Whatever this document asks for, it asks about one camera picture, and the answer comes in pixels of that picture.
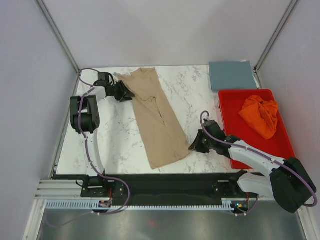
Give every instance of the gray wall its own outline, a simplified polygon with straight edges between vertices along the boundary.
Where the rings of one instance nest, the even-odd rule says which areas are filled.
[[[296,156],[320,189],[320,1],[302,0],[262,66]],[[312,209],[320,229],[320,203]]]
[[[76,75],[33,0],[0,1],[0,238],[22,239]]]
[[[255,65],[290,0],[44,0],[81,67]]]

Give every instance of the folded blue cloth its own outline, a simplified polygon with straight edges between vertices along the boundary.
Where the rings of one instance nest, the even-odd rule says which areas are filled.
[[[209,63],[212,91],[257,89],[249,61],[216,61]]]

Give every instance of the red plastic tray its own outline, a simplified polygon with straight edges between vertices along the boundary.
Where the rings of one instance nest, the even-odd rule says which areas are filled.
[[[247,144],[276,157],[288,159],[295,157],[284,122],[277,113],[278,123],[275,135],[265,140],[239,116],[245,100],[252,95],[260,96],[264,101],[274,101],[272,92],[268,89],[253,90],[222,90],[219,91],[224,132],[226,135],[234,135],[241,138]],[[233,169],[250,169],[249,166],[235,160],[231,160]]]

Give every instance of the marble table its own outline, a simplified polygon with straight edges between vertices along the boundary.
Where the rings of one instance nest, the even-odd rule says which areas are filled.
[[[128,74],[138,67],[97,68],[111,74]],[[200,113],[209,111],[210,118],[221,127],[218,95],[211,91],[209,66],[159,66],[155,68],[161,86],[191,144],[200,126]],[[97,73],[84,70],[82,80],[93,84]],[[79,83],[77,95],[89,89]],[[186,158],[173,164],[152,170],[131,101],[117,102],[107,97],[98,104],[100,127],[98,144],[102,164],[107,174],[184,174],[184,173],[230,173],[230,160],[211,151],[207,154],[191,152]],[[56,174],[85,174],[86,163],[83,146],[70,123],[63,142]]]

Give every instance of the beige cloth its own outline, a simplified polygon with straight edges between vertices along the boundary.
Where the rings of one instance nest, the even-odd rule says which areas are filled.
[[[133,109],[152,169],[189,154],[189,144],[175,112],[161,88],[154,68],[139,68],[131,75],[118,75],[134,93]]]

